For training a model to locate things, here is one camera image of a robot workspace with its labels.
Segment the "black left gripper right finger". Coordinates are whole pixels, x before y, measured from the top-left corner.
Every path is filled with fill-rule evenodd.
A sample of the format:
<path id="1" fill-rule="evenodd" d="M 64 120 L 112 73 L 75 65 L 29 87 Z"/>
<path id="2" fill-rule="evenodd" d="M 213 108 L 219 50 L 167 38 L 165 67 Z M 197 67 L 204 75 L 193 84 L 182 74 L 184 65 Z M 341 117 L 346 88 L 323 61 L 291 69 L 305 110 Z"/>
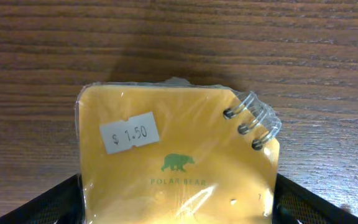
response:
<path id="1" fill-rule="evenodd" d="M 278 174 L 272 223 L 358 224 L 358 217 Z"/>

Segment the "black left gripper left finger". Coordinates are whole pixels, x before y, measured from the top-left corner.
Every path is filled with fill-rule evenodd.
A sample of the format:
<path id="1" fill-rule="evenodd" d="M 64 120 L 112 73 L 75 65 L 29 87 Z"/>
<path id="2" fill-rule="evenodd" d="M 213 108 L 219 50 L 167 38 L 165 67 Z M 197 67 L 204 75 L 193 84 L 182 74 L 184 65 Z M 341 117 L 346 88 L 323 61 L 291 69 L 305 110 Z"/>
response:
<path id="1" fill-rule="evenodd" d="M 81 175 L 75 174 L 19 208 L 0 217 L 0 224 L 84 224 Z"/>

